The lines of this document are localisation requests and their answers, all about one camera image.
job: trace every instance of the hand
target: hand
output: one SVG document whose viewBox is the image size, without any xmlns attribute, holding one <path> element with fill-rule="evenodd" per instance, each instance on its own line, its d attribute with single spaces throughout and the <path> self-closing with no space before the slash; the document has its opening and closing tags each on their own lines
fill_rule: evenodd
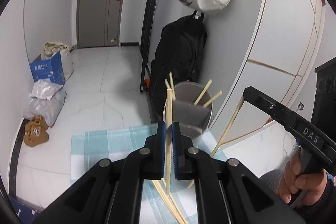
<svg viewBox="0 0 336 224">
<path fill-rule="evenodd" d="M 310 206 L 315 204 L 322 196 L 327 185 L 327 172 L 321 170 L 318 174 L 298 175 L 301 172 L 300 150 L 296 151 L 291 160 L 287 162 L 285 171 L 280 179 L 276 194 L 289 203 L 291 194 L 299 189 L 308 190 L 301 200 L 302 205 Z"/>
</svg>

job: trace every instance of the dark sleeve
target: dark sleeve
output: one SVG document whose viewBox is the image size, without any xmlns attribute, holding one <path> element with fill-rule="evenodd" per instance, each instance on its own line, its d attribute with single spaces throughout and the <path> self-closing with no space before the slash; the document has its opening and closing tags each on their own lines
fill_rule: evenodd
<svg viewBox="0 0 336 224">
<path fill-rule="evenodd" d="M 330 224 L 336 219 L 336 188 L 331 180 L 322 197 L 312 206 L 304 206 L 295 209 L 306 221 L 307 224 Z"/>
</svg>

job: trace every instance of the blue object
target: blue object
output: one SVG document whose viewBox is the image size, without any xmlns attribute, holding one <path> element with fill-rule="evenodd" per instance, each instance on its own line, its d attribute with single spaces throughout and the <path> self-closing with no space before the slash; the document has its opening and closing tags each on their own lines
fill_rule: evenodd
<svg viewBox="0 0 336 224">
<path fill-rule="evenodd" d="M 65 84 L 60 51 L 51 59 L 34 61 L 30 64 L 30 70 L 35 82 L 38 79 L 50 79 L 53 83 Z"/>
<path fill-rule="evenodd" d="M 28 206 L 18 202 L 14 198 L 9 197 L 12 202 L 12 205 L 15 209 L 16 214 L 21 220 L 22 224 L 31 224 L 31 222 L 37 217 L 40 213 L 39 211 L 29 208 Z"/>
</svg>

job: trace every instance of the shoe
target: shoe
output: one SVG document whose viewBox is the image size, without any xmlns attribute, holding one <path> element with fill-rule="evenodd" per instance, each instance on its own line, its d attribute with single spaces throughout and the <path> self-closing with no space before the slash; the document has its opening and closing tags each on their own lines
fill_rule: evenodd
<svg viewBox="0 0 336 224">
<path fill-rule="evenodd" d="M 32 125 L 41 127 L 44 130 L 47 130 L 49 128 L 42 115 L 34 115 L 30 121 Z"/>
<path fill-rule="evenodd" d="M 23 141 L 27 146 L 33 147 L 49 140 L 48 133 L 40 126 L 34 126 L 29 122 L 25 125 L 25 130 L 26 133 L 23 137 Z"/>
</svg>

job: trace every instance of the screw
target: screw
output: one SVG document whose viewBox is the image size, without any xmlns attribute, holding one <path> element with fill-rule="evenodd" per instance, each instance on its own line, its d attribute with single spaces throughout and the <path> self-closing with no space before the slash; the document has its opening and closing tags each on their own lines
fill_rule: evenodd
<svg viewBox="0 0 336 224">
<path fill-rule="evenodd" d="M 190 154 L 197 154 L 198 153 L 198 148 L 196 148 L 196 147 L 189 147 L 188 148 L 188 152 L 190 153 Z"/>
<path fill-rule="evenodd" d="M 106 166 L 109 166 L 109 165 L 110 165 L 110 161 L 108 159 L 102 159 L 99 162 L 100 167 L 106 167 Z"/>
<path fill-rule="evenodd" d="M 147 147 L 143 147 L 143 148 L 141 148 L 140 149 L 140 154 L 141 155 L 147 155 L 147 154 L 149 154 L 150 153 L 150 149 L 149 148 L 147 148 Z"/>
<path fill-rule="evenodd" d="M 239 161 L 237 159 L 229 159 L 228 162 L 233 167 L 236 167 L 239 164 Z"/>
</svg>

